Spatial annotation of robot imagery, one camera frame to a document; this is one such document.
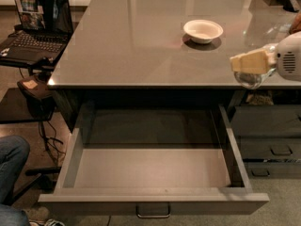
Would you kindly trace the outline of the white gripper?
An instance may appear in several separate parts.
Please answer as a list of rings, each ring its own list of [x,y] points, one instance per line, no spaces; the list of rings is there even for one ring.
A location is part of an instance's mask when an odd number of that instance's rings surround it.
[[[265,74],[277,63],[278,74],[286,80],[301,81],[301,32],[291,34],[277,45],[274,53],[256,49],[230,58],[236,73]]]

